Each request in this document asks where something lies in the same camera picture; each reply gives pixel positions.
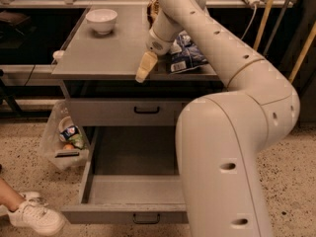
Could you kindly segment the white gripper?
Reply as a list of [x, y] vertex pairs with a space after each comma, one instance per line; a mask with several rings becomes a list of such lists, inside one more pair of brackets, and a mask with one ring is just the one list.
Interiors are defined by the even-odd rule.
[[146, 40], [146, 51], [140, 61], [135, 80], [143, 83], [158, 61], [158, 56], [165, 55], [183, 28], [162, 10], [159, 11]]

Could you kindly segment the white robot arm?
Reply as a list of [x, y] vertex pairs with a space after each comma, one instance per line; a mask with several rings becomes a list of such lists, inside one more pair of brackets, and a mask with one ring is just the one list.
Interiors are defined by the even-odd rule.
[[188, 103], [176, 125], [191, 236], [273, 237], [257, 155], [292, 131], [298, 95], [272, 64], [206, 13], [205, 0], [158, 2], [136, 81], [186, 31], [225, 87]]

